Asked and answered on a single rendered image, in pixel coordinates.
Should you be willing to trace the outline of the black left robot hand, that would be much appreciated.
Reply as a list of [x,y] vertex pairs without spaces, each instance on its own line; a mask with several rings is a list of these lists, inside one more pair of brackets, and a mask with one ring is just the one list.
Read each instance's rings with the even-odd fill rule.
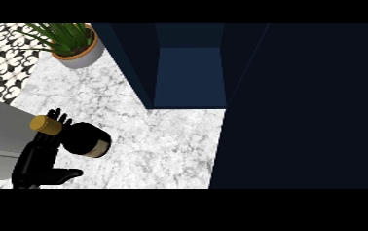
[[55,169],[62,135],[37,133],[16,162],[12,172],[15,189],[38,189],[44,185],[62,185],[84,175],[80,169]]

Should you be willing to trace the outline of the black wine bottle gold cap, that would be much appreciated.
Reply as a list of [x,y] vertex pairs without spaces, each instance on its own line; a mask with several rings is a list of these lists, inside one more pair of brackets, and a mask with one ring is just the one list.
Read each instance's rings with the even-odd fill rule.
[[38,115],[31,119],[31,129],[55,137],[72,154],[100,158],[109,151],[111,134],[90,123],[62,123],[49,116]]

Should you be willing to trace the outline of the dark blue open cabinet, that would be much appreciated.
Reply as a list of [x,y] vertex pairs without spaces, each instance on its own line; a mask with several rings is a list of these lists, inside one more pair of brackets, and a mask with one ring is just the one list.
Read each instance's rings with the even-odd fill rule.
[[147,109],[224,109],[264,23],[97,23],[102,43]]

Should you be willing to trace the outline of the green potted plant grey pot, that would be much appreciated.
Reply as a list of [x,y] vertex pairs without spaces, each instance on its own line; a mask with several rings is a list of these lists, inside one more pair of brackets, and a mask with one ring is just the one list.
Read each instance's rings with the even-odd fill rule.
[[52,53],[68,68],[81,69],[97,62],[105,46],[90,24],[28,23],[27,27],[38,33],[38,36],[24,31],[19,33],[47,46],[34,50]]

